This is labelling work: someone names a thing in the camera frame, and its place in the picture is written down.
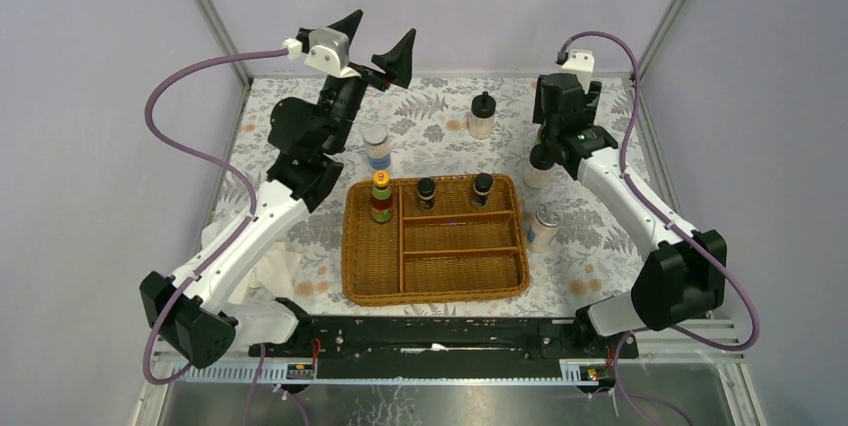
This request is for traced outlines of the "black spout seed bottle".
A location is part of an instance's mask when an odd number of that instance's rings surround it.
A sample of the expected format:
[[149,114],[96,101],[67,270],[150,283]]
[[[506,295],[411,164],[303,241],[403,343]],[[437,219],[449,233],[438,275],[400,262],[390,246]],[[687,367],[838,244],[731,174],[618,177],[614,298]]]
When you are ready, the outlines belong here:
[[468,118],[469,134],[475,139],[488,138],[495,123],[496,100],[488,91],[483,91],[475,96],[471,102]]

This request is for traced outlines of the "blue label shaker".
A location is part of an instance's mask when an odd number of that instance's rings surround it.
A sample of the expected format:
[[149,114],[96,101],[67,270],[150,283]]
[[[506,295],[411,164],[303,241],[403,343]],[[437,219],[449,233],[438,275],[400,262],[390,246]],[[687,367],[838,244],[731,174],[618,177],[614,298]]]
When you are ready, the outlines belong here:
[[381,125],[371,126],[363,131],[362,139],[369,167],[374,171],[389,171],[392,167],[392,148],[387,129]]

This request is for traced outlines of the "black cap dark jar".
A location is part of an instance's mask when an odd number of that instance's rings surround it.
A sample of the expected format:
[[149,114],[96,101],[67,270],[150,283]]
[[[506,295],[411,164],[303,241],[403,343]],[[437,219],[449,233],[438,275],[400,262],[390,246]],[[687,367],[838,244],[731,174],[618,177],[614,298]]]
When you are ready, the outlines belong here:
[[473,206],[483,207],[487,204],[493,183],[493,177],[488,173],[479,173],[474,177],[471,199]]

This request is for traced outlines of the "small dark spice jar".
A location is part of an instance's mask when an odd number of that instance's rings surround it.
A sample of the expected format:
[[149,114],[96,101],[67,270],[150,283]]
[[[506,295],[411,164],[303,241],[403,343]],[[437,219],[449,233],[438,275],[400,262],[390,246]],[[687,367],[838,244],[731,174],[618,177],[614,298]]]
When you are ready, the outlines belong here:
[[419,179],[416,194],[419,207],[424,211],[432,210],[435,206],[435,181],[430,177]]

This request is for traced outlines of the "yellow cap sauce bottle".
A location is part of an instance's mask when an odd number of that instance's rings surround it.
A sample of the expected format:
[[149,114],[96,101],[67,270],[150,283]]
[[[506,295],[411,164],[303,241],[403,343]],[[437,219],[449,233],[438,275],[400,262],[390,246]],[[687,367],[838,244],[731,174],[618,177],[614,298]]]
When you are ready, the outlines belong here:
[[390,175],[386,170],[378,170],[373,175],[370,197],[370,214],[374,221],[386,223],[392,218],[392,189]]

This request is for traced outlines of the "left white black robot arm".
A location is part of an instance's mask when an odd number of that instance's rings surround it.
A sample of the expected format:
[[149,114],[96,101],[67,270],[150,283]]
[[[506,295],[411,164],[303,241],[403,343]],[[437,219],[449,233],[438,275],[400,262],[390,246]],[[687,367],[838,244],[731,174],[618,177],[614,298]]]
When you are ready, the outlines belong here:
[[274,51],[324,75],[317,99],[287,97],[275,104],[268,140],[278,155],[263,182],[247,185],[245,210],[172,273],[152,272],[141,282],[151,339],[167,342],[191,367],[209,367],[232,348],[273,344],[296,357],[309,347],[306,313],[294,303],[235,304],[230,297],[270,247],[333,191],[343,170],[337,155],[366,91],[410,85],[416,30],[369,64],[358,64],[350,45],[362,16],[356,10],[328,26],[302,28]]

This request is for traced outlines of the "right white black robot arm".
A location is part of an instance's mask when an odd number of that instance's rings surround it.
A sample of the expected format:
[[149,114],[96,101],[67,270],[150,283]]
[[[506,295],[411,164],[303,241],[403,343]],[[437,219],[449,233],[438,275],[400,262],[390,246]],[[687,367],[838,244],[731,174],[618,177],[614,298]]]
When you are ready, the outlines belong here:
[[583,87],[571,73],[542,75],[532,118],[541,127],[532,158],[562,166],[600,199],[644,262],[629,291],[578,310],[573,342],[589,358],[601,356],[619,333],[661,331],[721,306],[726,284],[703,255],[725,262],[724,238],[699,231],[639,177],[626,176],[617,141],[594,122],[601,87],[599,81]]

